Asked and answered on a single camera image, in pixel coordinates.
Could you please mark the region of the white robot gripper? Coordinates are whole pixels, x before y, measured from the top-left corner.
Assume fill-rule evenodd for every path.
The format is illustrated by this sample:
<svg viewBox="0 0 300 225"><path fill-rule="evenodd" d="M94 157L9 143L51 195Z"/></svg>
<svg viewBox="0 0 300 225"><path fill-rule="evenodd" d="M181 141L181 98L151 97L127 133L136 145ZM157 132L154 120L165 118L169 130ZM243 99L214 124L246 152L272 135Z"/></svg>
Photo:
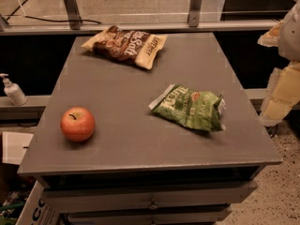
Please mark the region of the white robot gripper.
<svg viewBox="0 0 300 225"><path fill-rule="evenodd" d="M290 60L284 69L274 68L266 88L259 120L265 127L279 124L300 102L300 1L257 41L264 47L277 47L280 56Z"/></svg>

